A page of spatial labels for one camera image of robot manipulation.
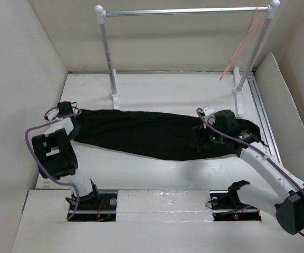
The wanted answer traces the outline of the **black trousers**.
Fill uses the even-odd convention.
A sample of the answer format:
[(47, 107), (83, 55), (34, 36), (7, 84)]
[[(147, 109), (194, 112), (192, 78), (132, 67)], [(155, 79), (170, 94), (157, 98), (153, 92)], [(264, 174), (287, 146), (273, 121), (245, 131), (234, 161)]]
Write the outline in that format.
[(160, 160), (240, 155), (244, 147), (203, 127), (200, 118), (187, 115), (83, 109), (77, 121), (76, 142)]

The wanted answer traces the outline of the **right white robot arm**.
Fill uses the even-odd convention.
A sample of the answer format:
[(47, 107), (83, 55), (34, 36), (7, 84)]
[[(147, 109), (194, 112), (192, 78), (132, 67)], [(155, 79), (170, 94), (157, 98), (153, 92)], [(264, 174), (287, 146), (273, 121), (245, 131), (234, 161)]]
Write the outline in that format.
[(250, 165), (274, 191), (263, 191), (245, 180), (234, 182), (227, 190), (229, 205), (238, 211), (259, 208), (275, 217), (287, 233), (301, 234), (304, 230), (304, 181), (267, 152), (259, 127), (236, 118), (231, 110), (216, 112), (204, 107), (198, 108), (196, 113), (202, 121), (202, 125), (192, 129), (197, 151), (220, 145)]

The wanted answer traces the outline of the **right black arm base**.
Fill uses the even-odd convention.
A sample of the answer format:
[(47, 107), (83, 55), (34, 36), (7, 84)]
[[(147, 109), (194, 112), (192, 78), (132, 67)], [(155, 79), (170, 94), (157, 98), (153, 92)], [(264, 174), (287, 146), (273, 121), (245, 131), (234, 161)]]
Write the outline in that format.
[(212, 211), (213, 221), (262, 221), (260, 210), (241, 203), (227, 190), (211, 190), (206, 207)]

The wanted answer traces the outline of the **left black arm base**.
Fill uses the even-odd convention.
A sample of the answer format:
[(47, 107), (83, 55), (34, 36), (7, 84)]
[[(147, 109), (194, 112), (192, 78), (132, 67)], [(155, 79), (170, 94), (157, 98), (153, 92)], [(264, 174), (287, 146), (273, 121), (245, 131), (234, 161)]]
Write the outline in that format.
[[(72, 194), (71, 198), (65, 200), (69, 204), (67, 214), (68, 221), (72, 222), (112, 222), (116, 220), (117, 210), (117, 191), (100, 191), (100, 196), (95, 197), (92, 194), (80, 197), (76, 212), (74, 211), (76, 204), (76, 196)], [(104, 200), (100, 211), (100, 219), (96, 221), (97, 210), (100, 201)]]

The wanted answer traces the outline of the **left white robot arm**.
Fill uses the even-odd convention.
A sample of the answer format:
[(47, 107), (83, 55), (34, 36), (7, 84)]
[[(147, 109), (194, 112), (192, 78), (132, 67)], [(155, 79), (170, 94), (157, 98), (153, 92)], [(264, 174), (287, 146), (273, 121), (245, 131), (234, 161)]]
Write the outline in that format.
[(80, 131), (77, 116), (81, 110), (75, 102), (60, 102), (44, 115), (49, 127), (44, 133), (31, 138), (32, 150), (39, 162), (43, 178), (50, 179), (61, 186), (72, 187), (78, 196), (67, 198), (70, 204), (80, 203), (95, 209), (101, 202), (97, 186), (93, 181), (85, 182), (78, 172), (78, 160), (71, 141)]

